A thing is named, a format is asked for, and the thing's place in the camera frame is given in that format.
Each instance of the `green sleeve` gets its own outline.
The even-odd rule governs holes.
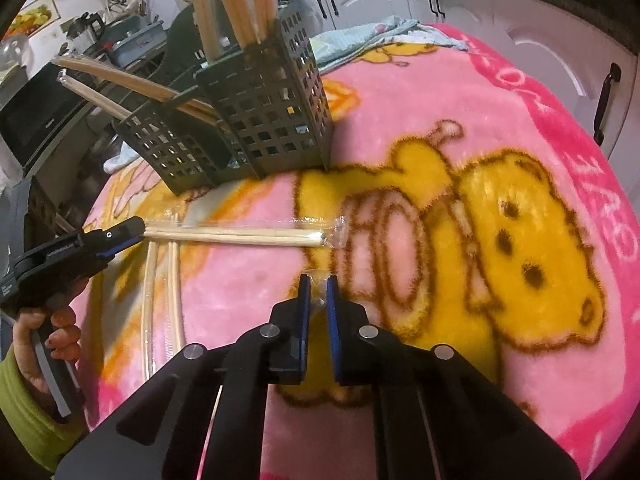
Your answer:
[[[56,469],[60,459],[85,431],[81,416],[59,424],[31,399],[22,382],[13,347],[0,363],[0,410],[24,449],[48,471]]]

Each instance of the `cabinet handle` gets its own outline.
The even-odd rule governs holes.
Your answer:
[[[334,0],[331,0],[331,4],[332,4],[332,6],[334,6],[334,14],[336,16],[340,16],[340,13],[338,12],[338,8],[335,6]]]
[[[438,9],[438,12],[441,14],[442,19],[446,20],[447,17],[445,16],[444,12],[440,10],[440,0],[436,0],[436,8]]]
[[[438,13],[435,10],[433,10],[433,4],[431,3],[431,0],[429,0],[429,8],[431,9],[431,12],[433,12],[435,14],[436,18],[437,18],[438,17]]]
[[[322,12],[322,17],[326,19],[326,12],[324,12],[324,7],[322,6],[322,0],[318,0],[318,5],[320,6],[320,12]]]
[[[604,140],[604,133],[602,132],[602,119],[604,113],[607,111],[607,105],[609,104],[609,94],[611,94],[611,82],[619,83],[622,76],[622,70],[615,63],[611,63],[609,73],[604,82],[602,83],[602,90],[600,91],[600,98],[598,99],[598,107],[596,108],[596,117],[593,119],[593,140],[596,141],[598,146],[602,146]]]

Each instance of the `grid basket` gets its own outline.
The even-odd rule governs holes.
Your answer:
[[[333,123],[298,7],[281,10],[270,38],[213,62],[197,87],[146,102],[116,124],[174,194],[278,171],[329,167]],[[216,126],[175,107],[204,95]]]

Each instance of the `pink blanket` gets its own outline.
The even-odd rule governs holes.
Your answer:
[[[175,198],[138,163],[116,174],[87,227],[137,214],[247,222],[345,215],[344,250],[183,244],[188,342],[231,343],[291,297],[300,272],[335,272],[370,319],[422,348],[449,343],[574,457],[604,458],[640,399],[640,228],[600,150],[540,83],[459,31],[470,51],[378,48],[325,78],[332,170]],[[125,251],[74,307],[92,427],[142,384],[146,247]],[[166,267],[154,361],[166,341]],[[333,384],[324,319],[308,378],[270,391],[265,479],[375,478],[371,410]]]

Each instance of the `person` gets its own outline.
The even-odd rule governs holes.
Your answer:
[[[72,287],[69,300],[85,288],[88,280]],[[53,396],[42,376],[30,341],[30,331],[46,318],[42,308],[25,308],[14,325],[14,342],[0,362],[0,478],[2,480],[49,480],[60,459],[86,433],[84,418],[64,423],[56,417]],[[51,315],[57,329],[45,346],[52,357],[76,361],[80,357],[80,329],[76,314],[67,306]]]

